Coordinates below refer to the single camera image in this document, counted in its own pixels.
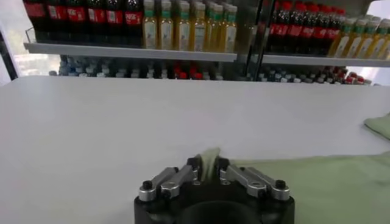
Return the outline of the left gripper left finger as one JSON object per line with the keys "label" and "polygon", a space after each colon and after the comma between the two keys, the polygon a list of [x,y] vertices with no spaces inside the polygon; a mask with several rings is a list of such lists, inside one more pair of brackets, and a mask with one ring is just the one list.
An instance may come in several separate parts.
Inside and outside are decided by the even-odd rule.
{"label": "left gripper left finger", "polygon": [[158,196],[167,195],[169,199],[179,196],[184,183],[200,180],[200,157],[187,159],[186,164],[178,167],[166,167],[151,180],[142,183],[138,190],[141,201],[154,201]]}

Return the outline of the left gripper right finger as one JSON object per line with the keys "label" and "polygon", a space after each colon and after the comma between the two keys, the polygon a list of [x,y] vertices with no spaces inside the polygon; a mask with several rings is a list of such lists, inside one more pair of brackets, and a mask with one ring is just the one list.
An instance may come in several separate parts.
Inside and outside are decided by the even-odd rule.
{"label": "left gripper right finger", "polygon": [[275,180],[254,167],[238,167],[227,158],[218,156],[216,174],[223,183],[238,182],[251,197],[269,197],[278,201],[290,199],[290,189],[285,181]]}

